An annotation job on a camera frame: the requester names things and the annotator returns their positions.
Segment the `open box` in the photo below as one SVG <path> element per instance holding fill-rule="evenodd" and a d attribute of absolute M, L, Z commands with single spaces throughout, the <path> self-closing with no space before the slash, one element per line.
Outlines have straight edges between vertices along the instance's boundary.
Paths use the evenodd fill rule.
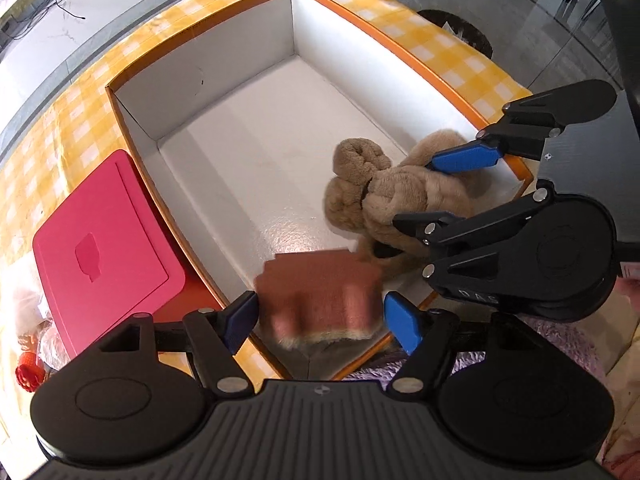
<path fill-rule="evenodd" d="M 372 139 L 397 164 L 438 129 L 471 140 L 486 125 L 331 0 L 240 0 L 147 52 L 108 92 L 151 195 L 222 303 L 252 288 L 275 253 L 354 246 L 322 210 L 339 142 Z M 512 200 L 531 178 L 519 159 L 487 175 L 476 210 Z M 419 273 L 387 287 L 417 303 L 430 294 Z M 301 352 L 255 335 L 281 374 L 315 380 L 343 377 L 388 340 L 381 330 Z"/>

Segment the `pink box lid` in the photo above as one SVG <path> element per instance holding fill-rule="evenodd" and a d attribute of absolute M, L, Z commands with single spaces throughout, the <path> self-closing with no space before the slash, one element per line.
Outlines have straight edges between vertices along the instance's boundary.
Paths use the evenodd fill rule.
<path fill-rule="evenodd" d="M 123 150 L 111 153 L 44 222 L 33 253 L 71 357 L 131 314 L 154 313 L 186 280 Z"/>

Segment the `purple fluffy fabric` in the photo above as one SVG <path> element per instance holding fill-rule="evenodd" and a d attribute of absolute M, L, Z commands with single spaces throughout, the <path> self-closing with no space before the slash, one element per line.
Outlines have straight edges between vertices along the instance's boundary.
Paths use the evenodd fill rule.
<path fill-rule="evenodd" d="M 568 355 L 584 370 L 598 380 L 604 381 L 604 369 L 596 354 L 595 347 L 573 324 L 554 323 L 526 316 L 521 316 L 520 319 L 556 348 Z M 482 360 L 484 360 L 484 352 L 460 352 L 456 357 L 456 363 L 451 373 L 454 374 L 462 370 L 462 368 L 479 363 Z M 360 370 L 345 377 L 344 380 L 379 380 L 382 387 L 386 389 L 389 381 L 405 361 L 406 353 L 404 351 L 396 351 L 367 364 Z"/>

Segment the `teddy bear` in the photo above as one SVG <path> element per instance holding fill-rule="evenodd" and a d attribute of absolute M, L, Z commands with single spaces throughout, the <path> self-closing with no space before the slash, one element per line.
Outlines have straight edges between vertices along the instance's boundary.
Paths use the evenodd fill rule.
<path fill-rule="evenodd" d="M 324 214 L 334 227 L 360 234 L 356 252 L 388 280 L 429 260 L 429 247 L 393 227 L 398 213 L 448 211 L 468 218 L 478 190 L 475 172 L 450 175 L 425 166 L 441 150 L 465 144 L 454 130 L 418 142 L 397 166 L 369 139 L 346 139 L 334 151 L 336 176 L 324 193 Z"/>

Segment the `plastic bag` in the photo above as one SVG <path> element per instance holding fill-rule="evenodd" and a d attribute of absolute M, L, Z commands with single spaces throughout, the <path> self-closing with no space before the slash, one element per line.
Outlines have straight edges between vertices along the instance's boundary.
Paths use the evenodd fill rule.
<path fill-rule="evenodd" d="M 37 340 L 42 324 L 51 319 L 33 253 L 25 254 L 2 272 L 0 312 L 4 325 L 14 335 L 16 351 L 27 350 L 27 341 Z"/>
<path fill-rule="evenodd" d="M 71 361 L 54 323 L 40 334 L 38 356 L 54 370 L 60 370 Z"/>

